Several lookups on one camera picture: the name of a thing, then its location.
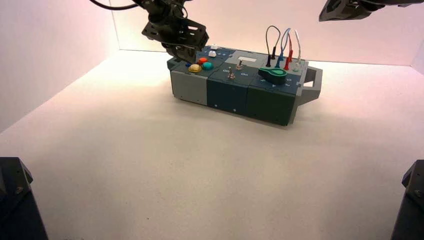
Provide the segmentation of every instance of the red button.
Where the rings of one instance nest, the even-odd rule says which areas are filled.
[[[199,64],[200,65],[202,65],[202,64],[204,64],[204,63],[207,63],[208,62],[208,59],[206,58],[206,57],[201,57],[200,59],[199,59]]]

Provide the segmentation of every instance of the white floor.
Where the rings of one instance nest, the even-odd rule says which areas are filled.
[[[388,240],[424,158],[424,76],[311,62],[276,125],[172,96],[164,53],[120,51],[0,134],[52,240]]]

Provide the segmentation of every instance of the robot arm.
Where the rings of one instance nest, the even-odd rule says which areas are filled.
[[[184,7],[191,0],[132,0],[128,6],[107,6],[90,0],[93,4],[108,10],[127,10],[141,7],[148,12],[148,23],[142,34],[150,40],[162,43],[166,51],[178,59],[189,63],[196,61],[196,52],[206,45],[209,36],[206,27],[188,19]]]
[[[171,56],[188,63],[195,63],[196,52],[201,51],[209,39],[204,25],[188,19],[184,3],[191,0],[132,0],[135,4],[122,7],[90,1],[108,10],[145,9],[148,23],[142,34],[161,42]],[[327,0],[319,21],[363,19],[386,5],[406,7],[422,2],[424,0]]]
[[[407,7],[424,0],[327,0],[319,15],[319,21],[364,19],[386,5]]]

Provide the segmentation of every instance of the white wall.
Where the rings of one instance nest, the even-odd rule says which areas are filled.
[[[118,42],[111,12],[88,0],[0,3],[1,132],[103,61]]]
[[[422,41],[421,47],[413,59],[411,66],[424,75],[424,41]]]
[[[130,0],[111,0],[127,5]],[[424,38],[424,4],[388,6],[363,20],[318,22],[326,0],[194,0],[186,3],[190,19],[207,27],[209,44],[266,51],[265,29],[299,31],[309,60],[410,65]],[[114,12],[121,49],[164,51],[141,35],[147,13],[139,8]]]

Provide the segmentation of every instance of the red plug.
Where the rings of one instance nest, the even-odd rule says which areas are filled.
[[[285,58],[285,66],[284,66],[284,70],[288,71],[289,70],[289,58],[286,57]]]
[[[290,50],[290,53],[288,54],[288,61],[291,63],[293,57],[293,50]]]
[[[288,34],[288,40],[289,40],[289,46],[290,46],[290,51],[289,51],[289,54],[288,54],[288,61],[291,63],[292,57],[293,57],[293,48],[292,48],[292,38],[290,37],[290,33]]]

